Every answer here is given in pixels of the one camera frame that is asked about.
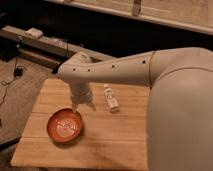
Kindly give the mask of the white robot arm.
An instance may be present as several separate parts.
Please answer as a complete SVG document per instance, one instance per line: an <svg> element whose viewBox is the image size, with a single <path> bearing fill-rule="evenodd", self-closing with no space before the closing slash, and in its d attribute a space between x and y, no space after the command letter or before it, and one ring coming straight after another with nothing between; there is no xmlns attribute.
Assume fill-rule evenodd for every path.
<svg viewBox="0 0 213 171"><path fill-rule="evenodd" d="M92 82L149 87L148 171L213 171L213 51L155 50L97 63L78 52L57 75L73 108L92 102Z"/></svg>

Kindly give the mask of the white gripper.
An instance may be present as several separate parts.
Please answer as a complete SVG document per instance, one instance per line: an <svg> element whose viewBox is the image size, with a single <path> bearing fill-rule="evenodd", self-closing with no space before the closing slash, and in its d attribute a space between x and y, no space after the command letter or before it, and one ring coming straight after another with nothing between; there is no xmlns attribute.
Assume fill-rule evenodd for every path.
<svg viewBox="0 0 213 171"><path fill-rule="evenodd" d="M69 88L73 102L73 112L77 112L78 105L83 103L87 103L92 110L96 111L96 107L92 102L92 90L88 83L70 84Z"/></svg>

